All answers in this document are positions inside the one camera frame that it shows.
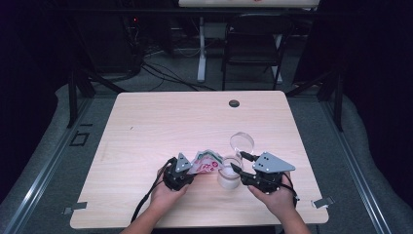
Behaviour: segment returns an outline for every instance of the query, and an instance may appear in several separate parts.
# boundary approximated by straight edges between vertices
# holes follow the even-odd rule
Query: transparent plastic cup
[[[243,161],[237,156],[225,157],[223,164],[224,168],[218,171],[218,183],[226,189],[235,189],[240,185],[240,175],[234,172],[231,163],[242,168]]]
[[[241,151],[250,154],[254,151],[254,139],[249,134],[243,132],[238,132],[231,136],[230,144],[238,157],[241,157]]]

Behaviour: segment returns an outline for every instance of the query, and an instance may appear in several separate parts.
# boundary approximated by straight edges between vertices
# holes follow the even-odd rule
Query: wooden table
[[[229,101],[240,102],[231,107]],[[306,223],[324,223],[326,209],[285,95],[264,92],[124,93],[118,95],[94,156],[73,228],[116,228],[130,224],[136,205],[167,159],[182,152],[192,160],[211,149],[234,154],[230,137],[251,135],[254,153],[268,151],[294,165],[291,177],[301,201],[297,211]],[[244,160],[245,170],[253,172]],[[149,201],[142,207],[143,212]],[[198,175],[187,194],[157,227],[269,225],[279,221],[246,188],[226,190],[217,173]]]
[[[180,7],[315,8],[319,0],[179,0]]]

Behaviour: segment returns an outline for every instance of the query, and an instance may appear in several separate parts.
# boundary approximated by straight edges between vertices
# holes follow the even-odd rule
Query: black chair
[[[277,66],[273,90],[280,75],[285,42],[294,29],[287,16],[274,14],[243,14],[230,19],[225,30],[225,48],[221,70],[222,90],[225,90],[227,64]],[[276,36],[281,37],[277,46]]]

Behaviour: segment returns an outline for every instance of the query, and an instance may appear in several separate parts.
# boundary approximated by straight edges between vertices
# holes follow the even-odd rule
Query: human hand
[[[291,183],[285,175],[282,176],[282,183],[291,186]],[[293,194],[287,188],[280,187],[279,190],[271,194],[265,194],[252,185],[250,185],[248,189],[258,200],[263,202],[265,206],[267,206],[267,209],[281,222],[284,217],[296,213],[292,200]]]
[[[183,186],[179,191],[170,190],[162,181],[161,175],[157,181],[159,183],[151,194],[151,203],[148,209],[155,209],[160,215],[164,215],[188,190],[188,184]]]

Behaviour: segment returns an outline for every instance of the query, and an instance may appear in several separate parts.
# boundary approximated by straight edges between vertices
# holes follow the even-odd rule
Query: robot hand
[[[172,158],[170,166],[165,168],[164,183],[172,190],[179,191],[186,184],[191,184],[194,181],[196,174],[187,175],[189,169],[192,167],[191,163],[186,157],[179,153],[178,158]]]
[[[243,151],[240,154],[246,160],[255,162],[252,168],[256,171],[255,175],[249,174],[243,172],[240,167],[231,164],[234,172],[241,176],[243,185],[252,185],[267,194],[277,191],[280,187],[285,187],[293,192],[294,204],[298,201],[297,193],[292,188],[292,183],[291,187],[282,183],[282,176],[285,175],[284,172],[294,171],[294,166],[268,152],[262,153],[261,156],[251,155]]]

